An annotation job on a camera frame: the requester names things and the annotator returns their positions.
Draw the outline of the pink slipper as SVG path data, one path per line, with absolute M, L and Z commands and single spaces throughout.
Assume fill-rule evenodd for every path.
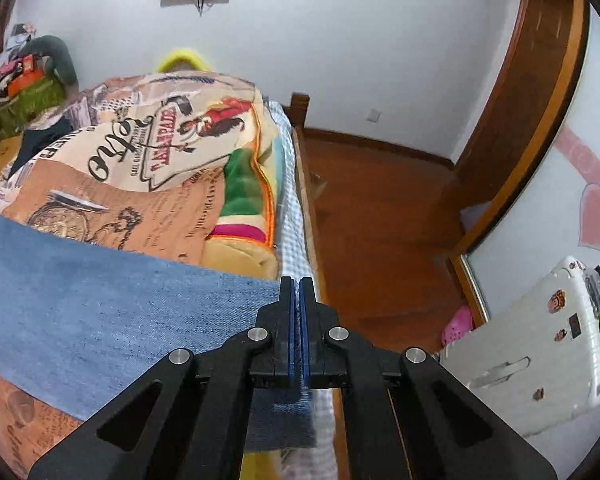
M 441 343 L 443 347 L 460 340 L 474 329 L 474 319 L 468 306 L 461 306 L 457 309 L 449 323 L 444 326 L 441 333 Z

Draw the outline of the newspaper print bed blanket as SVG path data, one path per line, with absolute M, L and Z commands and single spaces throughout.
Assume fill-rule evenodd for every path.
M 276 283 L 279 132 L 260 91 L 218 74 L 110 79 L 30 129 L 74 130 L 0 181 L 0 215 L 65 240 Z M 17 477 L 83 420 L 0 376 Z

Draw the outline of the black folded garment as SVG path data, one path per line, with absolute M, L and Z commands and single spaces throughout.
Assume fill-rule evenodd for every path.
M 71 122 L 65 117 L 59 118 L 57 122 L 46 129 L 27 129 L 22 135 L 20 149 L 12 163 L 8 177 L 13 176 L 34 155 L 63 136 L 72 133 L 73 130 Z

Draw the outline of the wooden bed post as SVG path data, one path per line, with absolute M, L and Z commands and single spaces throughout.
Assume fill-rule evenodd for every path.
M 305 93 L 292 92 L 290 101 L 283 106 L 284 112 L 294 128 L 306 125 L 310 106 L 310 96 Z

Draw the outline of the blue denim jeans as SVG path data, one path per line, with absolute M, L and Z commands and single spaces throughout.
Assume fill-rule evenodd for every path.
M 84 420 L 171 350 L 256 322 L 275 282 L 120 252 L 0 215 L 0 376 Z

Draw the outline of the wall power socket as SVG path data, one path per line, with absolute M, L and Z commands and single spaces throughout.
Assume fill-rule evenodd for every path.
M 381 116 L 381 112 L 379 110 L 370 110 L 367 115 L 367 120 L 369 122 L 379 122 L 379 118 Z

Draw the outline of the green storage bag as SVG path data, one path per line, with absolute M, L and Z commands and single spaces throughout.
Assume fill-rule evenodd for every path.
M 18 136 L 49 108 L 65 101 L 66 90 L 56 77 L 44 77 L 0 103 L 0 142 Z

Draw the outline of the orange box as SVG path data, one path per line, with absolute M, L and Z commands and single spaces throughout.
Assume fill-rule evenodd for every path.
M 34 70 L 26 74 L 22 74 L 14 78 L 7 86 L 7 94 L 9 99 L 12 99 L 20 91 L 27 89 L 44 78 L 44 70 Z

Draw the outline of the white suitcase with stickers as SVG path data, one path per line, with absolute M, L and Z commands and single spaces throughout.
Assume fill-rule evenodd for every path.
M 600 405 L 597 273 L 566 257 L 516 304 L 441 350 L 440 363 L 518 434 Z

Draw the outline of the yellow foam tube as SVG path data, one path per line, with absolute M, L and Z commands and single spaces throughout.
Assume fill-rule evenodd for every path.
M 166 74 L 182 72 L 183 70 L 196 70 L 197 72 L 210 73 L 210 65 L 193 49 L 176 48 L 154 69 L 155 73 Z

